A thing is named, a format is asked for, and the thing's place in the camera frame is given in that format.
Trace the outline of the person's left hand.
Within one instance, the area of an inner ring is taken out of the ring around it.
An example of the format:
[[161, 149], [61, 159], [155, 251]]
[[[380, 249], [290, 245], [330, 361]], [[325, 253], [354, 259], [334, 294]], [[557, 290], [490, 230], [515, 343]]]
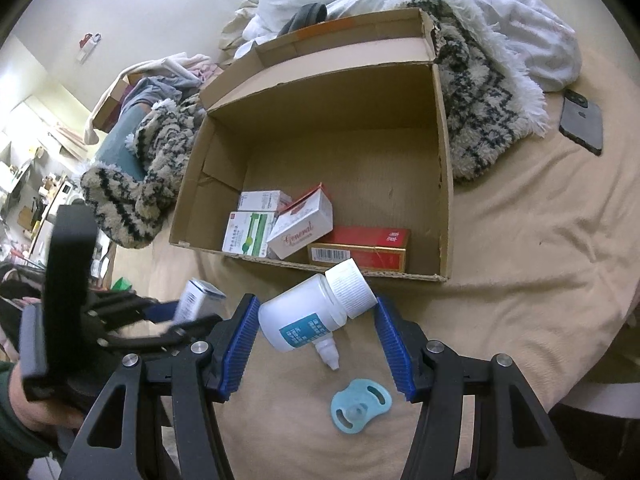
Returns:
[[23, 388], [20, 362], [12, 368], [8, 393], [13, 413], [30, 431], [53, 434], [58, 428], [77, 430], [84, 422], [81, 412], [57, 400], [29, 401]]

